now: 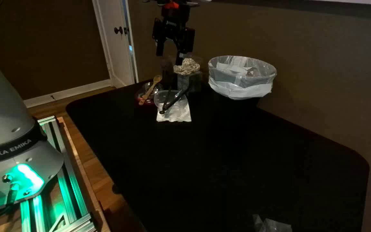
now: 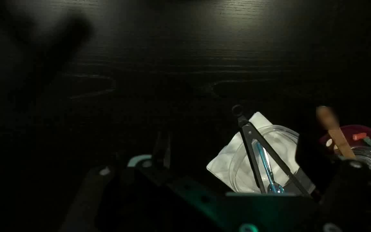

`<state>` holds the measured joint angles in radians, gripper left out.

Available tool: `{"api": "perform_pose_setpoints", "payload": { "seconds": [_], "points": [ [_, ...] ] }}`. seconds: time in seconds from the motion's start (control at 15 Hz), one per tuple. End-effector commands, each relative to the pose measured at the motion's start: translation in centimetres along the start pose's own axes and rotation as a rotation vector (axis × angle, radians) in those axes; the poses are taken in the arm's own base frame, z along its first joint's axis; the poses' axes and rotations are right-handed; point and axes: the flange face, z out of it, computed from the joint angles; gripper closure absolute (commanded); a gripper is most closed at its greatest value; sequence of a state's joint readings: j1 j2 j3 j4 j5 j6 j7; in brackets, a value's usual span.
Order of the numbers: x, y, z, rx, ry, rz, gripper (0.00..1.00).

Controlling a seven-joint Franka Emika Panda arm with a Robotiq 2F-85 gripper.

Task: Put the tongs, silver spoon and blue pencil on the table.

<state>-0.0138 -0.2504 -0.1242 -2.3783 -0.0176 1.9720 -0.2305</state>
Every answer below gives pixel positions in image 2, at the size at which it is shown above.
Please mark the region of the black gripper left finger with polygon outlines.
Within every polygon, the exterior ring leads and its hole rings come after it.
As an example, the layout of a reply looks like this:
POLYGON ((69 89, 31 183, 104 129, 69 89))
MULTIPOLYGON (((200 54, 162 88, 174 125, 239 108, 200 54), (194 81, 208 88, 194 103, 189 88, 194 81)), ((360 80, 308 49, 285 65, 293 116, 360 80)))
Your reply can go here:
POLYGON ((59 232, 98 232, 96 228, 96 217, 104 192, 111 179, 113 170, 110 166, 91 169, 70 205, 59 232))

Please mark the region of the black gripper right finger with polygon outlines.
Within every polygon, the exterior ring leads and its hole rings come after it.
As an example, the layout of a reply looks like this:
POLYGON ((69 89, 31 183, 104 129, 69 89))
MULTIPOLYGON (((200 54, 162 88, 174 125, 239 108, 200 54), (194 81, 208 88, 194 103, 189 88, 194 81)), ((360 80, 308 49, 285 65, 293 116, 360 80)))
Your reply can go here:
POLYGON ((337 232, 371 232, 371 170, 355 163, 341 165, 321 209, 337 232))

